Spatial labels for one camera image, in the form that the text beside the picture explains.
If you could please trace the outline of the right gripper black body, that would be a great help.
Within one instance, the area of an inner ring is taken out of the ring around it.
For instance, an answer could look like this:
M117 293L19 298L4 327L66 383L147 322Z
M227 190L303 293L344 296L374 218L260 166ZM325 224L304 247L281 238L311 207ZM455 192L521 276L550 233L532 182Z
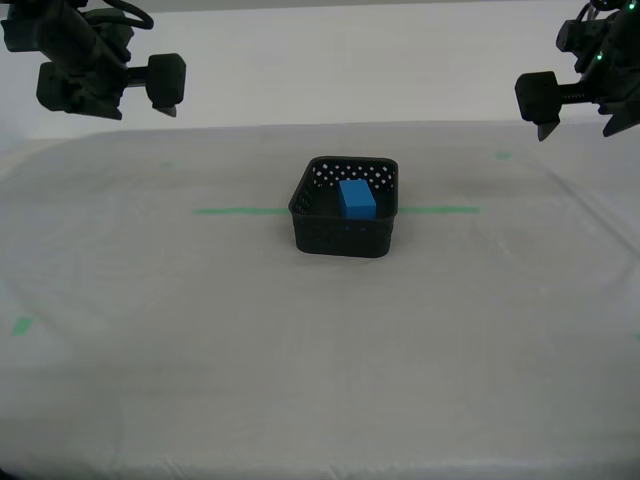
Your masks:
M619 9L603 19L567 20L559 50L576 57L575 84L560 87L570 103L625 99L639 88L639 11Z

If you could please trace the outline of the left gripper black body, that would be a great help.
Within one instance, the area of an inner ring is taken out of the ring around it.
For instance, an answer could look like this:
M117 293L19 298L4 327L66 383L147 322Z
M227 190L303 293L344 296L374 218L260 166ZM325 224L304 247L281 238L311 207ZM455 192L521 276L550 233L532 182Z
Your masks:
M147 83L148 67L129 67L130 60L127 49L104 47L81 64L63 66L62 75L96 98L120 98L127 88L143 87Z

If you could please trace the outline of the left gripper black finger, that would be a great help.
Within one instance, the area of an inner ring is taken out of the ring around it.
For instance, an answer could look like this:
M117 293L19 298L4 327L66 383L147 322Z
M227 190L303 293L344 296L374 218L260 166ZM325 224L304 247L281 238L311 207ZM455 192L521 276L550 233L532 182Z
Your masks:
M40 66L36 98L49 111L121 120L121 96L122 89L93 73L67 74L53 62Z
M172 118L184 99L186 63L177 53L152 55L147 66L147 95L152 107Z

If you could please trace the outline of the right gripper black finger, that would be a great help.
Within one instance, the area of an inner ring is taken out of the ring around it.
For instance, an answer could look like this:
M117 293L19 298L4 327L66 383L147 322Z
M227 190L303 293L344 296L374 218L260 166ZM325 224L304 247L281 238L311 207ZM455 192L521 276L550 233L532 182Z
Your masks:
M521 117L537 127L537 138L544 141L559 125L561 91L552 71L522 74L515 94Z
M611 137L639 124L639 93L625 99L607 98L602 101L602 114L611 118L603 129L604 137Z

